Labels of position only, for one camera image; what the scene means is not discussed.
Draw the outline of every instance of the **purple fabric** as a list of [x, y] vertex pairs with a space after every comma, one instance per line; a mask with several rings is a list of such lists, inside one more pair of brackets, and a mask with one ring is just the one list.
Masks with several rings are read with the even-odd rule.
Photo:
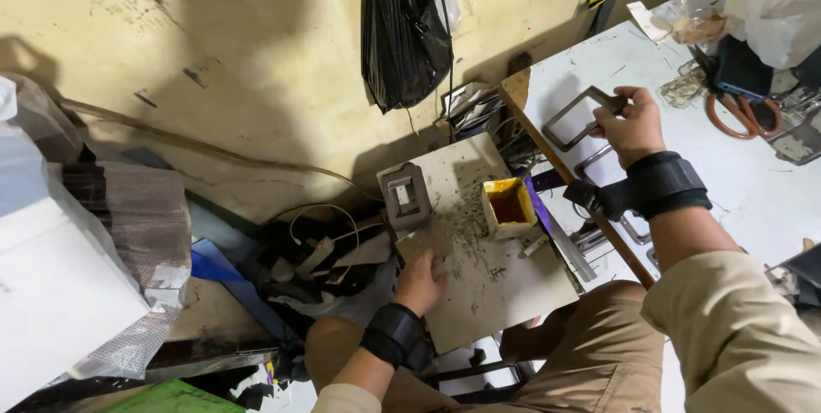
[[536, 189], [533, 188], [533, 179], [530, 175], [525, 177], [525, 187], [527, 187], [527, 193], [530, 195], [530, 202], [533, 203], [533, 209], [536, 211], [536, 217], [544, 224], [544, 228], [548, 230], [548, 235], [551, 235], [548, 208], [544, 207], [542, 199], [539, 198], [539, 194], [537, 194]]

